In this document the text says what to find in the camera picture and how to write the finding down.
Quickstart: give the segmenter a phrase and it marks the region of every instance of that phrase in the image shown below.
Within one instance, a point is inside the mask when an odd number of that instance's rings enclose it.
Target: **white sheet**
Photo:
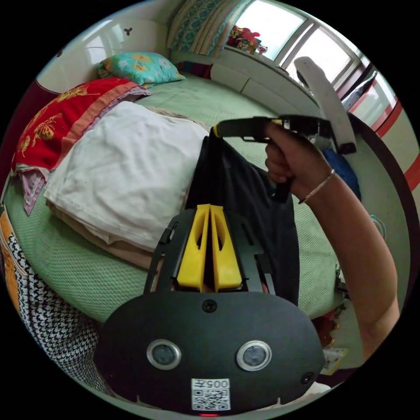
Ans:
[[[122,102],[73,146],[45,198],[108,244],[154,251],[180,212],[208,133]]]

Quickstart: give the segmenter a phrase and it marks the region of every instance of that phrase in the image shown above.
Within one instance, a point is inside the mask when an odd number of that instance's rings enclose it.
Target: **bracelet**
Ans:
[[[322,181],[312,192],[310,192],[304,199],[300,200],[298,204],[304,204],[307,202],[313,195],[315,195],[335,174],[335,170],[332,169],[331,173],[328,175],[328,177]]]

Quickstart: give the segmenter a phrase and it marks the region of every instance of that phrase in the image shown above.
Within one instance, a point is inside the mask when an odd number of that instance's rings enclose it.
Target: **red blanket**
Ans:
[[[55,169],[89,126],[136,83],[116,77],[93,80],[64,92],[44,106],[22,133],[12,159],[14,172]],[[144,96],[150,93],[144,89]]]

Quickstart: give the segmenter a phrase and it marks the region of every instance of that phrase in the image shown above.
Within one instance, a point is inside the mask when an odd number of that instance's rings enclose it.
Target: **window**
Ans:
[[[351,61],[346,53],[330,36],[318,28],[294,56],[310,57],[321,67],[329,82],[333,82]],[[296,68],[291,63],[286,69],[290,76],[297,80]]]
[[[265,54],[274,60],[289,38],[306,19],[297,13],[263,0],[255,0],[245,10],[236,25],[261,35],[261,44],[268,47]]]
[[[337,91],[359,67],[367,65],[361,51],[346,37],[315,17],[286,4],[255,0],[236,22],[260,33],[265,60],[281,65],[298,83],[293,61],[308,56],[320,66]]]

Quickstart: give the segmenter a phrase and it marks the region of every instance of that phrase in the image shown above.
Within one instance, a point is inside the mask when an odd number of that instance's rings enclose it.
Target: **houndstooth fabric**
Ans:
[[[69,376],[111,395],[93,361],[98,335],[93,321],[58,296],[34,272],[13,235],[8,238],[22,320],[38,345]]]

